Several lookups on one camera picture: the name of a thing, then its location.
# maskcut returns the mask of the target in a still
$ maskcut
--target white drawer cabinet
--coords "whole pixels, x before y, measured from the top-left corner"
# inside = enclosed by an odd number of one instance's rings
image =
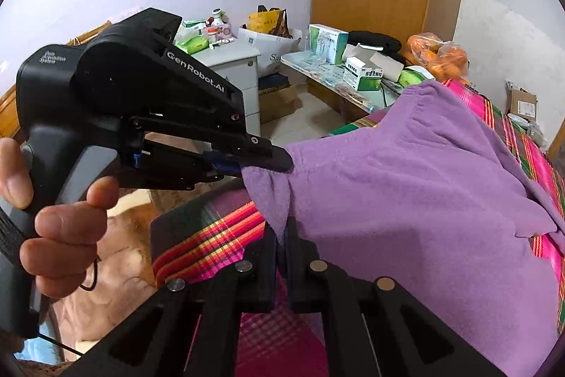
[[[193,55],[199,62],[242,91],[247,131],[257,136],[261,136],[257,77],[257,57],[259,55],[256,48],[238,40],[214,50],[207,49]]]
[[[210,69],[240,90],[247,90],[257,86],[257,58],[220,64],[212,66]]]

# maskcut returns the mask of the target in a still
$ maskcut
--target black mechanical arm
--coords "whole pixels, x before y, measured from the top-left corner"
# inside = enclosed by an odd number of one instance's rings
[[[0,330],[38,336],[48,302],[21,266],[19,247],[36,236],[43,207],[80,200],[102,175],[126,188],[187,190],[241,176],[248,165],[292,170],[284,149],[247,133],[241,91],[172,45],[180,21],[148,9],[86,45],[44,47],[20,68],[22,151],[35,196],[23,211],[0,199]],[[148,131],[213,150],[147,141]],[[244,260],[198,284],[169,281],[64,376],[232,376],[241,314],[273,309],[277,269],[295,313],[321,312],[332,377],[503,375],[396,281],[358,280],[320,260],[290,220],[285,251],[267,225]],[[0,373],[23,375],[6,354]]]
[[[292,169],[288,153],[249,135],[241,91],[172,44],[181,18],[147,9],[86,45],[46,46],[16,80],[22,147],[35,190],[26,210],[0,202],[0,329],[36,337],[47,306],[19,261],[48,205],[80,200],[101,175],[122,187],[192,189],[242,166]],[[205,155],[146,141],[148,131],[212,143]]]

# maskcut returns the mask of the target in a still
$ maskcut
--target plaid bedsheet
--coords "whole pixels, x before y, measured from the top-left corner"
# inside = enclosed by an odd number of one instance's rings
[[[543,153],[524,130],[514,124],[490,101],[459,81],[445,85],[498,133],[529,178],[550,195],[563,215],[565,185]],[[331,135],[375,127],[386,110],[377,111]],[[243,182],[236,179],[211,193],[157,218],[151,226],[153,270],[157,285],[172,278],[195,283],[210,277],[234,261],[241,260],[245,246],[261,238],[265,220],[251,201]],[[548,236],[530,239],[536,256],[548,259],[559,283],[558,331],[565,324],[565,264]],[[302,317],[286,306],[284,284],[279,283],[276,309],[269,315],[245,314],[239,335],[236,376],[264,377],[325,376],[323,344]]]

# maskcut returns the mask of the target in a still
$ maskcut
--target purple cloth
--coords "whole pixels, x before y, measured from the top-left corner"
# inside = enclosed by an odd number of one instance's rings
[[[538,370],[557,340],[558,286],[528,237],[562,241],[565,224],[449,89],[411,86],[377,128],[287,150],[292,174],[244,170],[279,237],[295,216],[322,258],[396,278],[509,377]]]

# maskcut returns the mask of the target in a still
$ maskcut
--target medicine box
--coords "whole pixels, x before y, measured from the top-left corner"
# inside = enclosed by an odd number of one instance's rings
[[[344,63],[343,54],[349,33],[324,25],[310,25],[310,50],[328,63]]]
[[[357,91],[376,91],[381,87],[382,69],[351,56],[345,63],[344,82]]]

